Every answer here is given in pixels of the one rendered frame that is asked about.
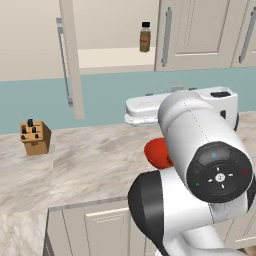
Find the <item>open beige cabinet door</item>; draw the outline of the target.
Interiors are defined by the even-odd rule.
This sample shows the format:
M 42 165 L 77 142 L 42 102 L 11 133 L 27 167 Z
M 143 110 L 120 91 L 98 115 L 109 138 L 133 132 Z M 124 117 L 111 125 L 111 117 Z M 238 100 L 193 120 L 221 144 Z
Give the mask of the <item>open beige cabinet door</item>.
M 82 120 L 84 118 L 84 105 L 78 61 L 73 1 L 59 0 L 59 2 L 74 115 L 76 119 Z

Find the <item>beige wall cabinet door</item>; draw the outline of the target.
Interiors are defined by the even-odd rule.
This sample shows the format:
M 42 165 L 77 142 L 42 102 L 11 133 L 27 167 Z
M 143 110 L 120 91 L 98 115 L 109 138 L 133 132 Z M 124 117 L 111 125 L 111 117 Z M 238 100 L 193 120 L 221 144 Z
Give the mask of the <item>beige wall cabinet door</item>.
M 248 0 L 159 0 L 157 71 L 231 66 Z M 168 62 L 162 67 L 165 13 L 172 8 Z
M 254 25 L 254 29 L 252 32 L 252 36 L 250 39 L 250 43 L 248 45 L 246 57 L 242 64 L 239 63 L 238 57 L 241 54 L 242 47 L 244 44 L 245 36 L 247 33 L 248 25 L 251 18 L 251 11 L 256 7 L 256 0 L 248 0 L 246 5 L 245 13 L 242 20 L 242 25 L 240 28 L 237 44 L 235 47 L 234 56 L 231 62 L 232 67 L 256 67 L 256 21 Z

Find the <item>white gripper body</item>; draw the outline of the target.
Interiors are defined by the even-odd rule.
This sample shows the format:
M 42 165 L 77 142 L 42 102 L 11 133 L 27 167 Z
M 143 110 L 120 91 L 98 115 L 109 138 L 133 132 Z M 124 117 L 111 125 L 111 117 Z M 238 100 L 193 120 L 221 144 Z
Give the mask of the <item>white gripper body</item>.
M 167 125 L 170 125 L 169 103 L 166 103 L 170 96 L 171 93 L 164 93 L 129 98 L 125 103 L 124 121 L 132 126 L 149 126 L 158 124 L 158 117 L 161 117 Z

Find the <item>wooden knife block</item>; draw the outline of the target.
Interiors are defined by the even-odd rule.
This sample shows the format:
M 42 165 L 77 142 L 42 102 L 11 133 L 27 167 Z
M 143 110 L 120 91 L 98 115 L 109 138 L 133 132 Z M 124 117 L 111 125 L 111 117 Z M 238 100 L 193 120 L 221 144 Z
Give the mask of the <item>wooden knife block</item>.
M 28 119 L 20 123 L 20 141 L 28 156 L 47 154 L 51 141 L 51 130 L 43 121 Z

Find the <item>beige cabinet shelf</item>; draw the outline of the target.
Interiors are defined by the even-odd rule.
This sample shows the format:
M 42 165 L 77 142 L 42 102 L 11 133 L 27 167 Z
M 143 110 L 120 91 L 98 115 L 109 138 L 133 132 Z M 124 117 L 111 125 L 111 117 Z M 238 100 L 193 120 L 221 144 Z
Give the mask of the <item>beige cabinet shelf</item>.
M 155 47 L 149 52 L 135 48 L 79 49 L 81 74 L 104 74 L 153 71 Z

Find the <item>red bowl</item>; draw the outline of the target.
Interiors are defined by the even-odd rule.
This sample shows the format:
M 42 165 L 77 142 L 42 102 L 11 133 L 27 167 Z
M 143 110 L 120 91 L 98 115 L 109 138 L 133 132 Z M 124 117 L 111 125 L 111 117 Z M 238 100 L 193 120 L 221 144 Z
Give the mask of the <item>red bowl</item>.
M 144 146 L 144 155 L 148 162 L 158 169 L 165 169 L 173 166 L 164 137 L 150 140 Z

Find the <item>beige base cabinet door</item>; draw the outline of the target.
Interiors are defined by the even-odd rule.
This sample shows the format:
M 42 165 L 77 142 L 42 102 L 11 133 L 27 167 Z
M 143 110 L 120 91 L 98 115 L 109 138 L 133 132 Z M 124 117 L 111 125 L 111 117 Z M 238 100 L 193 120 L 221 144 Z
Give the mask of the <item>beige base cabinet door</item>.
M 256 246 L 256 208 L 232 222 L 225 246 L 234 249 Z
M 127 207 L 63 211 L 72 256 L 129 256 Z

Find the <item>brown bottle with black cap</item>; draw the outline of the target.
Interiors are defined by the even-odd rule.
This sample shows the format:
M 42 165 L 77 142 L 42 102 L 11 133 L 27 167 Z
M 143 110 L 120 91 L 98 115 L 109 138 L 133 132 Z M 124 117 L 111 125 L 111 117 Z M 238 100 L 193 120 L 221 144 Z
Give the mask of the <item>brown bottle with black cap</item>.
M 144 53 L 149 52 L 150 42 L 151 42 L 150 23 L 143 22 L 142 29 L 140 31 L 140 51 Z

